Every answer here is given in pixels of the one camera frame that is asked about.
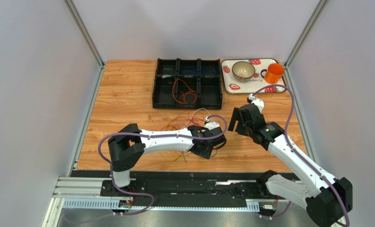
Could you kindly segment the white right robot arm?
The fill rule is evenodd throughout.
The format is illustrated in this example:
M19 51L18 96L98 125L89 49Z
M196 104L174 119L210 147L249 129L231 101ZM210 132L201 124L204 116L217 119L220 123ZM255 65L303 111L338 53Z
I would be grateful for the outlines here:
M339 224L341 218L349 226L352 210L353 187L345 177L338 179L325 171L289 138L286 130L275 122L267 123L255 103L234 108L229 131L250 137L281 161L301 180L301 184L267 171L257 178L267 195L283 197L306 210L311 220L320 227Z

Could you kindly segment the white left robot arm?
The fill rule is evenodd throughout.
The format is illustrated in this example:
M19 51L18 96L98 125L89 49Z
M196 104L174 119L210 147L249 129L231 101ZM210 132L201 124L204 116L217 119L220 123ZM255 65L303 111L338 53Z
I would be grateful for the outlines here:
M147 131L139 129L136 123L129 124L108 139L114 182L119 188L128 186L130 170L143 155L179 150L209 159L213 150L222 148L226 142L223 130L216 122L175 131Z

